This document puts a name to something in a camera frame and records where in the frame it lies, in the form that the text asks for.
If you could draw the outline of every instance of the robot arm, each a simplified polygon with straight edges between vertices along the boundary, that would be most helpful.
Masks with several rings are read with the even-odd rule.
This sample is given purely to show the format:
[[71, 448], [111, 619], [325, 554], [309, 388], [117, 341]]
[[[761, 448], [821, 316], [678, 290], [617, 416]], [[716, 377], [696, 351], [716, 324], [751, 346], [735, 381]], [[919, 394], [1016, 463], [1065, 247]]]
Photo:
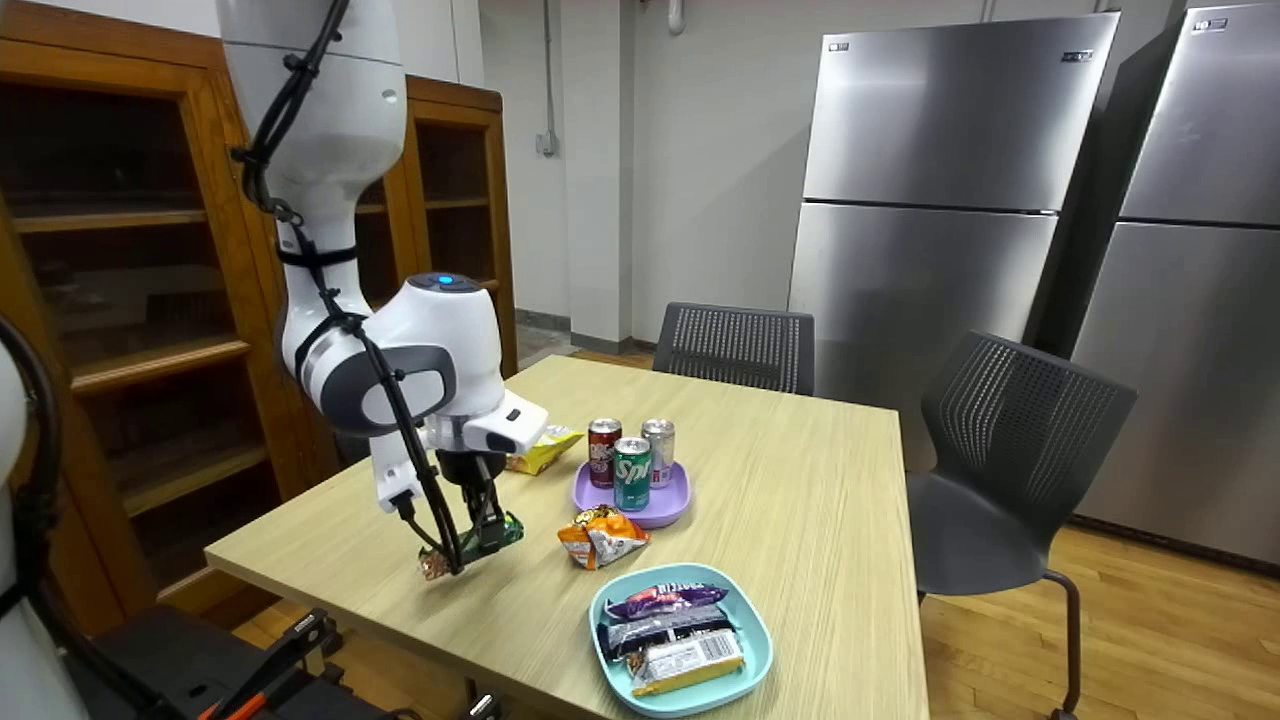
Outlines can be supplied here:
[[[494, 312], [468, 277], [413, 277], [368, 308], [357, 269], [357, 201], [404, 149], [404, 72], [389, 0], [221, 0], [227, 64], [247, 128], [244, 190], [276, 217], [288, 316], [280, 354], [344, 434], [363, 434], [376, 498], [413, 523], [423, 494], [461, 572], [518, 539], [490, 474], [522, 452], [544, 406], [498, 381]], [[457, 534], [436, 468], [463, 488], [471, 533]]]

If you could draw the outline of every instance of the blue plate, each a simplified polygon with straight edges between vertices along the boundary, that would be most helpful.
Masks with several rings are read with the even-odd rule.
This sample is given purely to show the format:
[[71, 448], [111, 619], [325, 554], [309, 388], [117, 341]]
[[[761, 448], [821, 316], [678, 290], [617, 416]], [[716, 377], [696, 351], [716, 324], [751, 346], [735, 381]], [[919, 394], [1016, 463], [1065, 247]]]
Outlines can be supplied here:
[[[595, 619], [606, 601], [624, 601], [624, 594], [643, 591], [650, 584], [718, 584], [727, 591], [718, 601], [718, 607], [735, 622], [735, 638], [743, 648], [743, 673], [716, 677], [707, 682], [691, 682], [691, 688], [663, 693], [663, 694], [633, 694], [633, 673], [603, 659], [598, 638], [595, 638]], [[702, 566], [702, 565], [663, 565], [663, 566], [626, 572], [626, 575], [606, 579], [589, 603], [589, 637], [590, 637], [595, 662], [598, 662], [606, 688], [641, 715], [696, 715], [696, 710], [725, 708], [725, 704], [748, 694], [773, 668], [773, 637], [767, 637], [761, 611], [735, 588], [735, 579], [727, 579], [725, 572]]]

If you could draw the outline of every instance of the soda can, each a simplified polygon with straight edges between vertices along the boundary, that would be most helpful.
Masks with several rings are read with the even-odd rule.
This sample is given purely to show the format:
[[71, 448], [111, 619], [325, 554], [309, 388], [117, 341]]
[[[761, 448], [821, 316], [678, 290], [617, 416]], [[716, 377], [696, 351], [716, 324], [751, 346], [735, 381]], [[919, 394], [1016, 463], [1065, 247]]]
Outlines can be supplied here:
[[641, 423], [641, 434], [650, 452], [650, 479], [663, 484], [677, 463], [677, 423], [656, 416], [656, 419]]
[[595, 488], [610, 488], [610, 445], [624, 434], [624, 423], [610, 416], [595, 416], [589, 423], [589, 479]]
[[649, 468], [650, 452], [643, 434], [624, 434], [610, 448], [610, 508], [635, 510], [649, 508]]

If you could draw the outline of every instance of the stainless steel refrigerator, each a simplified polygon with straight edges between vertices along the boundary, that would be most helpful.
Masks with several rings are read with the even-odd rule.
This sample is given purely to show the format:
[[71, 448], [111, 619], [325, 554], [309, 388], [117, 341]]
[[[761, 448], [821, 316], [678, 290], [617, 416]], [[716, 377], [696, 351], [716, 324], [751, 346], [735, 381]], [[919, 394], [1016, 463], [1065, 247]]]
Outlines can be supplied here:
[[1080, 510], [1280, 565], [1280, 9], [1191, 9], [1073, 360], [1138, 391]]
[[1023, 337], [1114, 13], [824, 37], [792, 308], [817, 391], [904, 412], [966, 332]]

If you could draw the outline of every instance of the food package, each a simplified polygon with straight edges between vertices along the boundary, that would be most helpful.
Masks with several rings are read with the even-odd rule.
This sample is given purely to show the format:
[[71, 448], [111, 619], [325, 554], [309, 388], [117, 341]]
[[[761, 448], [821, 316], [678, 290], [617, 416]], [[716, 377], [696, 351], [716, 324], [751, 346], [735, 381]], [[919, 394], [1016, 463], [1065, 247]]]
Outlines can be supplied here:
[[549, 423], [535, 445], [513, 458], [513, 471], [540, 474], [549, 463], [555, 463], [584, 430], [573, 430], [562, 423]]
[[649, 545], [649, 533], [606, 505], [574, 514], [555, 534], [558, 534], [562, 551], [573, 554], [573, 565], [579, 565], [579, 566], [617, 565]]

